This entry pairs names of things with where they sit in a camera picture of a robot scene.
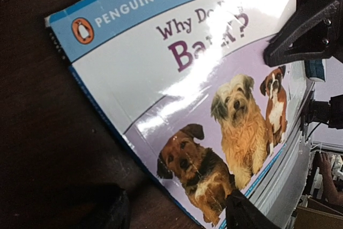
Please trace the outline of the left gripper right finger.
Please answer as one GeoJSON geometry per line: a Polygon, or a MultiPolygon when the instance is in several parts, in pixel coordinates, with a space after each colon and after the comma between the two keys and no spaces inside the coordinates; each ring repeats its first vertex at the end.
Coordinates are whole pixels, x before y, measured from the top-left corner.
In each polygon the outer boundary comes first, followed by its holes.
{"type": "Polygon", "coordinates": [[[270,67],[331,57],[342,61],[342,0],[306,0],[263,52],[270,67]]]}

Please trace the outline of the white and dark blue bowl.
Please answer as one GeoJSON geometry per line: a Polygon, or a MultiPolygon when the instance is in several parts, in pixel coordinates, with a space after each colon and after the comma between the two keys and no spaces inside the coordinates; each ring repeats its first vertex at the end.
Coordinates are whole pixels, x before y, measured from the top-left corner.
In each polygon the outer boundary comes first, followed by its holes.
{"type": "Polygon", "coordinates": [[[326,82],[326,61],[304,61],[306,77],[314,82],[326,82]]]}

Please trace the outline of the black student backpack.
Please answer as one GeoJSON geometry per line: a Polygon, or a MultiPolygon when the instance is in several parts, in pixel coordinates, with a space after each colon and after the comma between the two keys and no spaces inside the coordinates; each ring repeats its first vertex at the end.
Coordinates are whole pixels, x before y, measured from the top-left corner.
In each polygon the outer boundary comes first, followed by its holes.
{"type": "Polygon", "coordinates": [[[71,228],[129,228],[131,207],[127,192],[114,183],[69,186],[55,194],[59,203],[71,208],[94,204],[94,208],[71,228]]]}

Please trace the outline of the dog picture book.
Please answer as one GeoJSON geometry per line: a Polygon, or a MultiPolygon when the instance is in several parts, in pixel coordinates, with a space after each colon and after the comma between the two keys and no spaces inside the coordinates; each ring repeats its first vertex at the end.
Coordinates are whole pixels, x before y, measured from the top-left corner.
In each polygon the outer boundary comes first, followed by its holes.
{"type": "Polygon", "coordinates": [[[226,228],[226,198],[275,163],[298,100],[263,52],[296,0],[81,0],[46,17],[92,105],[193,220],[226,228]]]}

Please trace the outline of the grey notebook with barcode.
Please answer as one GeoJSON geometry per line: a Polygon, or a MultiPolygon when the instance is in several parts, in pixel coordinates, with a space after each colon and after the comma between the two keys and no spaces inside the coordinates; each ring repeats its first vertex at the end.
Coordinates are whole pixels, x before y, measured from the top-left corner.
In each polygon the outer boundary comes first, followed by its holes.
{"type": "Polygon", "coordinates": [[[253,91],[256,103],[266,121],[273,122],[278,131],[273,153],[269,154],[258,175],[253,176],[248,188],[244,191],[249,201],[266,217],[271,218],[278,208],[286,203],[286,182],[291,180],[304,187],[304,180],[296,178],[301,145],[301,111],[309,97],[312,84],[305,76],[302,61],[286,65],[281,75],[282,99],[270,99],[262,94],[261,84],[265,77],[257,81],[253,91]]]}

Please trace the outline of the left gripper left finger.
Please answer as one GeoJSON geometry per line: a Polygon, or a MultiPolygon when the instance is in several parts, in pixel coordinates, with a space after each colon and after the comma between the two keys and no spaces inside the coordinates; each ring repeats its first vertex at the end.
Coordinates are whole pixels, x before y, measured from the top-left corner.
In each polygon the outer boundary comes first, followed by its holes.
{"type": "Polygon", "coordinates": [[[279,229],[238,189],[227,196],[226,222],[228,229],[279,229]]]}

